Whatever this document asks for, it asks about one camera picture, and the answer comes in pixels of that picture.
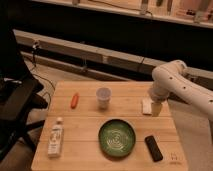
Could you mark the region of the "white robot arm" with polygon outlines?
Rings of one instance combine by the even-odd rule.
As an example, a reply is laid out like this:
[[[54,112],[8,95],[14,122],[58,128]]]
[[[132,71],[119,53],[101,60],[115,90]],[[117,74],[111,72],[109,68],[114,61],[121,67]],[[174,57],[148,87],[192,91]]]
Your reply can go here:
[[[187,65],[181,60],[155,67],[152,71],[153,84],[149,89],[150,98],[161,103],[170,93],[174,93],[213,121],[213,91],[186,79],[186,70]]]

